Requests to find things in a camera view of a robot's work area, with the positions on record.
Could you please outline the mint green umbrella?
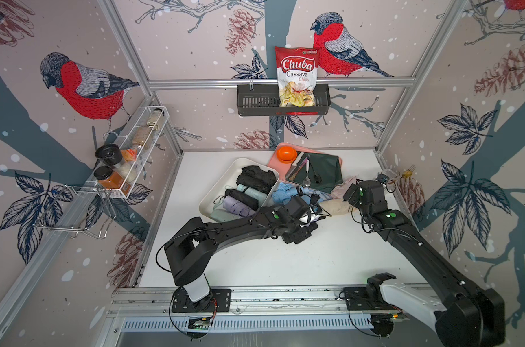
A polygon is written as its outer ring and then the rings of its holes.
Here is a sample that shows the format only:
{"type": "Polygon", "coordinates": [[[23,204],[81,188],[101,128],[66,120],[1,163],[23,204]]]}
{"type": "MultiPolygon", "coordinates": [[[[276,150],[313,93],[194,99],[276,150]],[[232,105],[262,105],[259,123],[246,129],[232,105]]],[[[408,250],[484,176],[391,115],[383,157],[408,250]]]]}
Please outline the mint green umbrella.
{"type": "Polygon", "coordinates": [[[224,208],[223,202],[219,202],[214,205],[213,211],[210,214],[210,218],[218,223],[225,223],[228,221],[236,220],[237,215],[229,212],[224,208]]]}
{"type": "Polygon", "coordinates": [[[260,192],[252,187],[244,186],[242,184],[239,184],[237,186],[237,189],[240,192],[243,192],[245,195],[256,199],[260,207],[262,207],[265,204],[266,198],[268,197],[268,195],[265,194],[264,192],[260,192]]]}

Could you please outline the cream plastic storage box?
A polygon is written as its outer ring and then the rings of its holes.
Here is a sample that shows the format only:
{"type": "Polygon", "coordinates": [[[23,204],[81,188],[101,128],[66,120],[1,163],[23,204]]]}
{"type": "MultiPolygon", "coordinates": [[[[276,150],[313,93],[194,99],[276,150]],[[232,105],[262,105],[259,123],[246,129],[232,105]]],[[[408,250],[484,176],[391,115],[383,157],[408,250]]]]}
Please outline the cream plastic storage box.
{"type": "Polygon", "coordinates": [[[226,189],[237,187],[237,177],[242,173],[243,167],[247,166],[259,166],[263,171],[270,171],[274,173],[277,181],[274,183],[274,185],[272,185],[270,193],[265,195],[265,200],[260,204],[260,206],[265,206],[272,203],[271,195],[279,184],[278,179],[280,176],[278,171],[248,158],[238,158],[229,166],[223,176],[217,180],[217,182],[201,200],[199,204],[199,212],[202,216],[208,218],[210,221],[213,221],[212,218],[210,218],[210,214],[213,212],[216,202],[220,201],[220,196],[224,195],[226,189]]]}

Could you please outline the lilac umbrella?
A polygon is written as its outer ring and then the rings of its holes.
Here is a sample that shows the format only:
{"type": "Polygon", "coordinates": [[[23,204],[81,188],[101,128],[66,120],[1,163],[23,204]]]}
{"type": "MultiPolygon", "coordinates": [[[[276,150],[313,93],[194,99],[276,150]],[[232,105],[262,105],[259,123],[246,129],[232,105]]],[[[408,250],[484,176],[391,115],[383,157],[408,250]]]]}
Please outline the lilac umbrella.
{"type": "Polygon", "coordinates": [[[252,208],[232,196],[224,197],[223,208],[226,211],[241,217],[249,217],[255,214],[255,211],[252,208]]]}

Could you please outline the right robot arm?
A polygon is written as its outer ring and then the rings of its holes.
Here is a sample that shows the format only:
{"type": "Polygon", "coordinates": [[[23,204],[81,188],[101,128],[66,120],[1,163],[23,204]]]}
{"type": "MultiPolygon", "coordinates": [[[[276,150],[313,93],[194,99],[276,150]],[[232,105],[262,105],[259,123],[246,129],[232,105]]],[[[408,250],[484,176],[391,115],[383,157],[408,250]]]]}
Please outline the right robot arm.
{"type": "Polygon", "coordinates": [[[371,232],[401,253],[434,290],[440,303],[412,294],[391,279],[380,295],[436,332],[444,346],[499,346],[506,338],[505,302],[493,289],[482,289],[456,270],[417,231],[401,211],[388,208],[377,181],[352,184],[343,199],[356,208],[371,232]]]}

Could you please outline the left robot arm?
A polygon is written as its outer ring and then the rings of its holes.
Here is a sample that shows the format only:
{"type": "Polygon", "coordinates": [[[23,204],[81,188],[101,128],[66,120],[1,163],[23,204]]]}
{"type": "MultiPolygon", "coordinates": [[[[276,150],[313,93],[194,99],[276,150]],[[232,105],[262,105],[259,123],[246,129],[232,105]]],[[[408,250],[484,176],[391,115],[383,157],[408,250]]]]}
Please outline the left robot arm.
{"type": "Polygon", "coordinates": [[[318,228],[322,217],[319,205],[310,205],[299,196],[285,205],[260,208],[254,215],[226,222],[205,223],[190,219],[162,247],[174,284],[182,288],[193,304],[213,298],[205,270],[212,256],[225,248],[246,241],[282,239],[299,244],[318,228]]]}

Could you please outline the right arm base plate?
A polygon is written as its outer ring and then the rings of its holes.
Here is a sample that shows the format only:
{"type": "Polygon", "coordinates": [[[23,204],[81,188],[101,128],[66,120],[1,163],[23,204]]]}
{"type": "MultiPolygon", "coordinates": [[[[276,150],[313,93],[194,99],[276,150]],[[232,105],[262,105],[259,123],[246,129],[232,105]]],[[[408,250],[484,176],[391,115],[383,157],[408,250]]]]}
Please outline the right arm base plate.
{"type": "Polygon", "coordinates": [[[344,287],[339,294],[349,311],[371,311],[371,312],[398,312],[396,307],[381,299],[369,297],[364,286],[344,287]]]}

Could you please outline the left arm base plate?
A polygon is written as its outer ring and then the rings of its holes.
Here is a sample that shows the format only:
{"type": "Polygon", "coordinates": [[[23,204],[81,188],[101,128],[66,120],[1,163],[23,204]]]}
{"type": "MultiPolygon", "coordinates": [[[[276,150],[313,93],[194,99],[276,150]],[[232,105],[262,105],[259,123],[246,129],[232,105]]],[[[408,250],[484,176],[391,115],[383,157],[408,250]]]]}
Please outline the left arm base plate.
{"type": "Polygon", "coordinates": [[[230,289],[211,289],[210,293],[198,302],[193,302],[183,287],[174,292],[171,300],[172,313],[213,313],[229,312],[230,289]]]}

